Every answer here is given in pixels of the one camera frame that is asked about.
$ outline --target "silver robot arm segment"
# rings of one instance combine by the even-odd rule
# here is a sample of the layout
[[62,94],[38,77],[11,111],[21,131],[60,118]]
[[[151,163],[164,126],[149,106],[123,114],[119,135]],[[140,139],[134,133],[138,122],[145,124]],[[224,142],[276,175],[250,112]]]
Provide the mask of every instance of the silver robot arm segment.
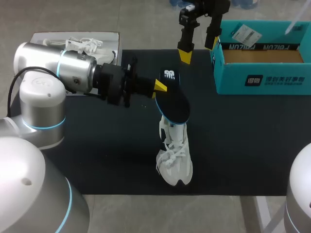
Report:
[[64,85],[50,74],[28,71],[19,89],[21,115],[0,119],[0,137],[16,136],[39,149],[57,146],[64,138]]
[[[57,146],[64,138],[66,90],[87,94],[97,88],[98,94],[91,95],[115,105],[123,98],[126,107],[130,106],[131,94],[151,98],[157,91],[167,91],[156,79],[138,77],[136,64],[134,58],[127,69],[113,64],[101,66],[94,57],[75,51],[21,44],[14,57],[15,74],[19,75],[25,68],[36,69],[21,74],[21,115],[0,119],[0,137],[18,136],[39,149]],[[38,68],[45,68],[51,74]]]
[[54,47],[23,43],[15,53],[14,73],[33,66],[54,72],[71,90],[88,93],[93,88],[96,67],[94,57]]

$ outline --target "concrete floor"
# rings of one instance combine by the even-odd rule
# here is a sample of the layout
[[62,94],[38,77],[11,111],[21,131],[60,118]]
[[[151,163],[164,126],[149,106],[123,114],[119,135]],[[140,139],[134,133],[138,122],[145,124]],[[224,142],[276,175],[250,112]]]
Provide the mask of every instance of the concrete floor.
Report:
[[[262,0],[254,10],[232,8],[225,19],[290,20],[303,0]],[[0,117],[19,44],[39,31],[119,31],[124,49],[173,49],[181,36],[178,8],[169,0],[0,0]],[[310,20],[310,8],[303,20]],[[209,18],[195,30],[203,48]],[[251,197],[87,195],[90,233],[256,233]],[[270,213],[284,197],[268,198]]]

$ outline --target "black mat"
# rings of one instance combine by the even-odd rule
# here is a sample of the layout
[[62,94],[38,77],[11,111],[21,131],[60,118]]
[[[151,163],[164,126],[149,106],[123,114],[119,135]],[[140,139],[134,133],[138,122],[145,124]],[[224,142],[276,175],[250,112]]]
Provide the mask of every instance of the black mat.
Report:
[[[161,67],[181,74],[191,103],[188,121],[193,178],[178,189],[156,171],[160,113],[154,100],[133,96],[131,107],[93,97],[67,97],[66,136],[44,153],[83,194],[285,195],[291,164],[311,142],[310,96],[221,96],[209,53],[191,65],[177,50],[124,50],[123,65],[138,57],[138,73]],[[14,101],[12,113],[19,113]]]

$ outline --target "robotic arm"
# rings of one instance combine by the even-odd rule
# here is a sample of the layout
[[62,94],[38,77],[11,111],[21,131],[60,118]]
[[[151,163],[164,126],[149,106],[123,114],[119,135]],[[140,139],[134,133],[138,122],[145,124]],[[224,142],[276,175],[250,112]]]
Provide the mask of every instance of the robotic arm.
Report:
[[[0,119],[0,137],[18,136],[41,150],[57,146],[64,138],[66,90],[96,96],[115,105],[123,98],[126,107],[134,93],[151,98],[157,91],[167,91],[160,81],[139,77],[136,64],[134,58],[126,69],[112,64],[101,66],[94,57],[74,51],[21,44],[15,53],[14,72],[34,68],[22,74],[21,115],[11,118],[8,111],[8,117]],[[91,94],[92,88],[97,88],[98,94]]]
[[187,0],[192,4],[182,9],[179,14],[179,24],[184,26],[181,30],[181,39],[178,42],[180,58],[183,62],[190,64],[191,55],[194,48],[192,42],[194,29],[200,26],[197,18],[210,16],[212,21],[207,28],[205,48],[212,50],[222,33],[220,28],[223,14],[230,8],[230,0]]

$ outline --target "black insole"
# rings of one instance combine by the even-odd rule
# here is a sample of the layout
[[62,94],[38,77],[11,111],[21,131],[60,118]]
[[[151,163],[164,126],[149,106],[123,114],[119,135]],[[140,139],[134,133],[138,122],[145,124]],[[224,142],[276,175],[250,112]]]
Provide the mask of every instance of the black insole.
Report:
[[180,89],[178,70],[162,68],[160,81],[168,88],[167,92],[157,92],[155,96],[161,114],[173,124],[185,124],[190,116],[190,104]]

